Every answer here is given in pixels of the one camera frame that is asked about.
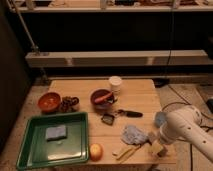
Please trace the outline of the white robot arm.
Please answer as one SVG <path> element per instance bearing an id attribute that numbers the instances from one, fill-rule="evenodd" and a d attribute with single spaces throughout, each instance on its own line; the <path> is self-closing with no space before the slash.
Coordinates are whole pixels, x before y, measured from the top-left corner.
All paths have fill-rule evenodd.
<path id="1" fill-rule="evenodd" d="M 213 163 L 213 136 L 199 126 L 201 121 L 202 114 L 193 105 L 167 113 L 157 138 L 151 143 L 150 153 L 157 156 L 166 145 L 171 145 L 179 137 L 183 137 Z"/>

